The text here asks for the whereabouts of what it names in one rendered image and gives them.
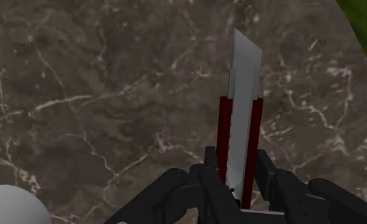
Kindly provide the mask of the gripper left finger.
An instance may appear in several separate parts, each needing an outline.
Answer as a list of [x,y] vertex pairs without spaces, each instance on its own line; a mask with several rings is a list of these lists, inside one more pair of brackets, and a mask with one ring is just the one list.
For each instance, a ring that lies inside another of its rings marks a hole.
[[167,170],[104,224],[174,224],[191,208],[197,208],[200,224],[242,224],[241,211],[219,177],[213,146],[205,148],[203,164],[188,172]]

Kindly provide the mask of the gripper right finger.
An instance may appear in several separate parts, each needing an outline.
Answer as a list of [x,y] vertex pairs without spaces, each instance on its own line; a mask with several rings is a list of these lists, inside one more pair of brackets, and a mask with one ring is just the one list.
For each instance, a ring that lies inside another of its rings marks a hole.
[[367,202],[327,179],[303,183],[276,168],[265,150],[256,152],[254,179],[269,210],[282,211],[287,224],[367,224]]

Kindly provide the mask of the red box cutter knife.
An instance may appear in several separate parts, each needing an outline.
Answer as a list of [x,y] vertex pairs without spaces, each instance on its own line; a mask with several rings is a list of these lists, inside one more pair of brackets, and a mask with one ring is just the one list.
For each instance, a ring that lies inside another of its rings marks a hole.
[[228,90],[219,100],[216,153],[221,181],[241,209],[251,206],[263,111],[258,94],[261,58],[261,49],[235,29]]

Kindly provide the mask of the white round object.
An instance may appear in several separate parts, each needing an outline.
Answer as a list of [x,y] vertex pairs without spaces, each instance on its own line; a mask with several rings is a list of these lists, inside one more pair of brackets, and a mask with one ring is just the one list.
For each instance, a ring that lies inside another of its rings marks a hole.
[[0,185],[0,224],[52,224],[45,205],[31,192]]

